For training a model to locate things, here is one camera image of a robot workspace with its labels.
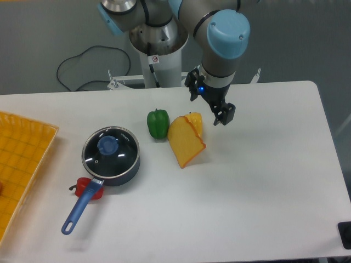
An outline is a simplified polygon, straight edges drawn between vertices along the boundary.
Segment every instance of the green bell pepper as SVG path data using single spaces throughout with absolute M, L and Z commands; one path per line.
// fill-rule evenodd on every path
M 150 135 L 155 139 L 164 139 L 167 137 L 169 127 L 169 116 L 167 111 L 158 110 L 151 111 L 147 118 Z

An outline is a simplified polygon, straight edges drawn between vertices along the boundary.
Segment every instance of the saucepan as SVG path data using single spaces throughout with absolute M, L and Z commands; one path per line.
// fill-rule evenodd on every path
M 86 141 L 82 162 L 93 179 L 63 224 L 61 231 L 65 235 L 73 231 L 85 207 L 103 185 L 123 185 L 135 176 L 140 166 L 139 142 L 125 128 L 100 129 Z

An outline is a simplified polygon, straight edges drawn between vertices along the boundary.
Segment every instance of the red toy vegetable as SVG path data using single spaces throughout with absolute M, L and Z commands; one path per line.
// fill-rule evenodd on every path
M 77 180 L 77 184 L 71 186 L 69 189 L 72 191 L 75 188 L 76 189 L 75 195 L 77 197 L 80 197 L 84 192 L 84 190 L 86 189 L 87 185 L 90 183 L 90 181 L 91 181 L 90 178 L 80 177 Z M 91 200 L 100 199 L 103 196 L 103 193 L 104 193 L 104 189 L 101 188 L 96 194 L 94 194 Z

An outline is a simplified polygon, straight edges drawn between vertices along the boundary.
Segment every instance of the handle hole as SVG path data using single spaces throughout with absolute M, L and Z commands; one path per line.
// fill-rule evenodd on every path
M 65 231 L 68 232 L 68 231 L 71 229 L 72 226 L 73 226 L 73 222 L 70 221 L 70 222 L 67 224 L 67 226 L 66 226 L 66 228 L 65 228 Z

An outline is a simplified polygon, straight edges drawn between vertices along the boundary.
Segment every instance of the black object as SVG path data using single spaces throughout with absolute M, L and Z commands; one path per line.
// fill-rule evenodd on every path
M 145 14 L 145 23 L 149 22 L 150 19 L 150 14 L 149 14 L 149 10 L 148 10 L 148 6 L 145 3 L 145 0 L 140 0 L 141 5 L 143 6 L 144 9 L 144 14 Z
M 194 28 L 194 32 L 193 32 L 193 38 L 195 39 L 196 37 L 196 33 L 197 31 L 199 30 L 200 26 L 203 24 L 203 22 L 205 22 L 208 18 L 210 18 L 212 15 L 214 15 L 215 13 L 217 13 L 219 10 L 214 10 L 214 11 L 211 11 L 209 12 L 208 14 L 206 14 L 204 17 L 202 17 L 200 19 L 200 21 L 197 23 L 197 25 L 195 26 Z
M 338 229 L 342 241 L 342 245 L 346 249 L 351 249 L 351 222 L 340 222 Z
M 106 127 L 87 140 L 82 151 L 85 169 L 104 185 L 123 185 L 140 166 L 139 143 L 127 129 Z
M 115 48 L 115 47 L 106 47 L 104 45 L 94 45 L 88 49 L 86 49 L 85 51 L 83 51 L 82 53 L 80 53 L 79 55 L 76 55 L 76 56 L 72 56 L 68 59 L 65 59 L 64 61 L 61 62 L 61 64 L 59 65 L 59 67 L 57 68 L 56 70 L 56 79 L 58 80 L 58 82 L 64 86 L 69 92 L 78 92 L 78 91 L 81 91 L 81 90 L 85 90 L 85 89 L 82 89 L 85 85 L 88 85 L 88 84 L 91 84 L 91 83 L 110 83 L 110 81 L 100 81 L 100 80 L 96 80 L 96 81 L 89 81 L 87 83 L 84 83 L 82 85 L 80 85 L 77 89 L 75 90 L 71 90 L 68 86 L 66 86 L 59 78 L 59 70 L 62 66 L 63 63 L 65 63 L 66 61 L 68 60 L 71 60 L 71 59 L 74 59 L 74 58 L 79 58 L 80 56 L 84 55 L 86 52 L 90 51 L 91 49 L 95 49 L 95 48 L 105 48 L 105 49 L 113 49 L 113 50 L 118 50 L 120 52 L 123 52 L 124 55 L 126 55 L 127 59 L 128 59 L 128 62 L 129 62 L 129 66 L 128 66 L 128 70 L 125 74 L 128 75 L 129 74 L 129 71 L 131 70 L 131 58 L 129 57 L 129 55 L 127 54 L 127 52 L 125 52 L 123 49 L 120 49 L 120 48 Z
M 227 125 L 234 118 L 235 106 L 232 103 L 225 102 L 225 96 L 228 92 L 230 84 L 222 88 L 214 88 L 206 85 L 203 80 L 204 76 L 200 76 L 199 69 L 195 68 L 190 71 L 185 80 L 185 86 L 189 88 L 190 100 L 193 101 L 198 95 L 209 104 L 211 111 L 216 117 L 213 125 L 221 123 Z
M 287 259 L 272 261 L 250 261 L 250 263 L 319 263 L 318 259 Z
M 150 42 L 147 43 L 146 54 L 147 54 L 147 56 L 151 56 L 151 43 Z M 154 77 L 154 81 L 155 81 L 156 87 L 160 88 L 161 86 L 160 86 L 160 83 L 158 82 L 158 79 L 157 79 L 156 72 L 154 70 L 153 64 L 149 64 L 149 68 L 150 68 L 150 71 L 152 73 L 152 76 Z
M 239 12 L 241 6 L 241 0 L 237 0 L 237 6 L 236 6 L 236 11 Z
M 77 189 L 77 185 L 72 185 L 68 190 L 72 191 L 74 188 Z

